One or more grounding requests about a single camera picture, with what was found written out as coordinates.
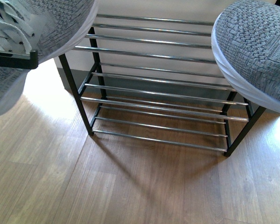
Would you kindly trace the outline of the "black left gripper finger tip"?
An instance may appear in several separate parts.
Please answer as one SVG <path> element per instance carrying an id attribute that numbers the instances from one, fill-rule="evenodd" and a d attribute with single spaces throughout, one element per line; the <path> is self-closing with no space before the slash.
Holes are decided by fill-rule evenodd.
<path id="1" fill-rule="evenodd" d="M 0 51 L 0 67 L 33 70 L 38 64 L 37 51 L 33 50 L 28 55 Z"/>

